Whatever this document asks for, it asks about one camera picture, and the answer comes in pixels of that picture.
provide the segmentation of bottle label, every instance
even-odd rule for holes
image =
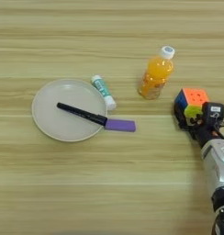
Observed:
[[[94,81],[94,87],[101,93],[103,97],[111,95],[106,87],[106,83],[103,79],[98,79]]]

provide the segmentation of purple eraser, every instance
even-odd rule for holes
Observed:
[[[134,132],[136,130],[136,124],[134,121],[108,119],[105,129]]]

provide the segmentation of white bottle cap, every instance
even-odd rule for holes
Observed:
[[[171,60],[172,57],[174,56],[174,48],[170,46],[164,46],[161,48],[160,55],[167,60]]]
[[[116,108],[116,102],[111,95],[104,97],[106,101],[106,106],[109,111],[114,110]]]

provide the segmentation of tube cap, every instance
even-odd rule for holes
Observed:
[[[164,46],[161,48],[160,55],[167,60],[171,60],[174,56],[175,50],[170,46]]]
[[[116,108],[116,102],[111,95],[104,97],[108,110],[114,110]]]

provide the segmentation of white plate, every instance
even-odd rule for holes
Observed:
[[[46,135],[61,141],[80,141],[94,136],[102,127],[56,107],[61,102],[91,113],[107,115],[103,96],[80,80],[57,80],[44,85],[32,103],[32,116]]]

